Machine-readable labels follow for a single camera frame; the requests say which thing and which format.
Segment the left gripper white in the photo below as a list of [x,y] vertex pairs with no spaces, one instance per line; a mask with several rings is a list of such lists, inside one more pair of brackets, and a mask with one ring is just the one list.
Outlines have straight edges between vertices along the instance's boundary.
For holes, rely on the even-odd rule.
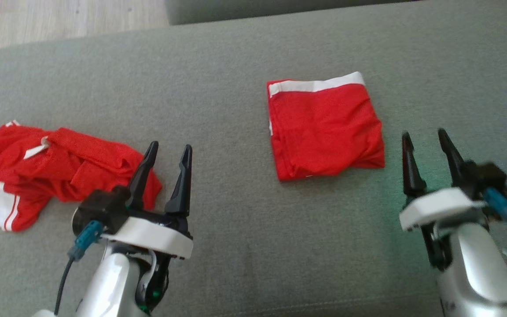
[[[157,141],[151,142],[129,182],[128,189],[131,196],[128,199],[128,209],[143,210],[143,195],[150,171],[156,161],[158,148]],[[169,201],[165,204],[165,214],[167,215],[188,217],[190,214],[192,155],[192,146],[187,144],[179,162],[180,174],[177,183]],[[136,217],[129,217],[116,233],[103,233],[101,237],[183,259],[191,258],[194,247],[192,239],[183,233]]]

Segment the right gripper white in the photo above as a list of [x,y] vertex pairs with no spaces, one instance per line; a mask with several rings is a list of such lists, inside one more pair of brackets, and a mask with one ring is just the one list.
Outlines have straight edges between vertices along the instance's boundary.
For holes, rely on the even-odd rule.
[[459,188],[439,189],[425,195],[427,185],[421,178],[416,164],[414,145],[410,134],[404,132],[402,135],[403,193],[414,200],[408,203],[400,213],[400,225],[403,231],[409,232],[414,228],[486,206],[485,201],[472,200],[460,189],[473,188],[474,183],[463,175],[461,167],[465,161],[444,128],[438,129],[438,139],[447,158],[451,187]]

